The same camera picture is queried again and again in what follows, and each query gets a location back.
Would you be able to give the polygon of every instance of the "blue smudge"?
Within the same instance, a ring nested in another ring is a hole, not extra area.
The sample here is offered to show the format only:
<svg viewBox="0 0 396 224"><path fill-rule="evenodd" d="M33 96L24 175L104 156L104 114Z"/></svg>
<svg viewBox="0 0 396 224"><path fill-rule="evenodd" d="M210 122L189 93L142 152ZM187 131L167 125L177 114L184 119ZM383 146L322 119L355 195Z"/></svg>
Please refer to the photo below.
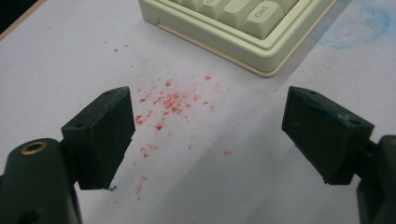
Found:
<svg viewBox="0 0 396 224"><path fill-rule="evenodd" d="M382 36L395 39L395 33L390 31L393 17L392 12L368 0L339 0L310 38L332 49L352 49L374 43Z"/></svg>

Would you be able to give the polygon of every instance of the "keyboard frame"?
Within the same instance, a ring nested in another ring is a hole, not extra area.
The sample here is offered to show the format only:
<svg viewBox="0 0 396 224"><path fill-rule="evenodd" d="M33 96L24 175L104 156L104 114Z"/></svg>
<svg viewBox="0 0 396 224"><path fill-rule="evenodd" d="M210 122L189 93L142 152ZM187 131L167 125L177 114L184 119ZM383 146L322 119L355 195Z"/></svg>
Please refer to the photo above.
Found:
<svg viewBox="0 0 396 224"><path fill-rule="evenodd" d="M169 0L139 0L139 5L145 21L254 74L272 77L335 2L300 0L264 40Z"/></svg>

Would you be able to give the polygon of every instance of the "table surface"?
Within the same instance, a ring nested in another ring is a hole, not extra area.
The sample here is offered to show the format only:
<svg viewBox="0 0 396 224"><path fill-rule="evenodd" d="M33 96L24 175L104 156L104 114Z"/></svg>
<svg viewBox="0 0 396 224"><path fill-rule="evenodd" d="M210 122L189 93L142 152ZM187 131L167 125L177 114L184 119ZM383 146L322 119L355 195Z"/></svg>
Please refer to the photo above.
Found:
<svg viewBox="0 0 396 224"><path fill-rule="evenodd" d="M138 1L48 0L0 42L0 167L129 86L134 139L115 190L78 191L84 223L359 223L359 178L325 185L281 122L298 86L372 122L375 142L396 134L395 22L391 0L339 0L262 78L144 22Z"/></svg>

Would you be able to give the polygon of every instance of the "brass screw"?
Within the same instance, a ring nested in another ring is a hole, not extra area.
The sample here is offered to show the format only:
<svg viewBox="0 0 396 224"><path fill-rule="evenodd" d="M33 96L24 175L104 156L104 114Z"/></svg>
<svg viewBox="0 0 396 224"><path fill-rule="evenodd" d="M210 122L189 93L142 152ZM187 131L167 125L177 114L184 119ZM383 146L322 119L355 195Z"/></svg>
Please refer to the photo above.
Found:
<svg viewBox="0 0 396 224"><path fill-rule="evenodd" d="M23 156L34 155L47 147L47 142L33 142L21 150Z"/></svg>

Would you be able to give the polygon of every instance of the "keyboard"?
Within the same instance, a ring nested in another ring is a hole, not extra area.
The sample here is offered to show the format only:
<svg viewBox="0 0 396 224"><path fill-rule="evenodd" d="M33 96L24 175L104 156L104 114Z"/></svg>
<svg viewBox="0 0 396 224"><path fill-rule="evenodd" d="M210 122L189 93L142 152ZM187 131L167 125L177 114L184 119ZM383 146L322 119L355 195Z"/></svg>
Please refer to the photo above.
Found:
<svg viewBox="0 0 396 224"><path fill-rule="evenodd" d="M143 19L261 77L275 75L335 0L139 0Z"/></svg>

